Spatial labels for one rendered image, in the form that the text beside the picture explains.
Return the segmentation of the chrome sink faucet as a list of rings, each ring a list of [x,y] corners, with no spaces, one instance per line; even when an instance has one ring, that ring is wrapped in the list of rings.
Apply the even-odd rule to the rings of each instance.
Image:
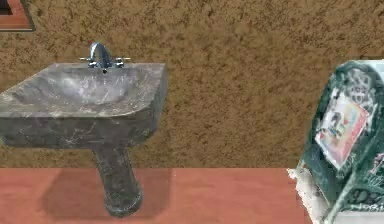
[[[90,53],[88,57],[81,57],[85,60],[89,68],[123,68],[126,60],[130,57],[113,58],[106,47],[100,42],[92,42],[90,45]]]

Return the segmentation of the grey stone pedestal sink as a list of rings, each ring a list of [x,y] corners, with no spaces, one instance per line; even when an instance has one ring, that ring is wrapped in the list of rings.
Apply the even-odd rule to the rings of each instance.
[[[158,129],[167,87],[164,63],[54,63],[0,92],[0,144],[90,149],[106,210],[129,216],[141,207],[143,193],[128,149]]]

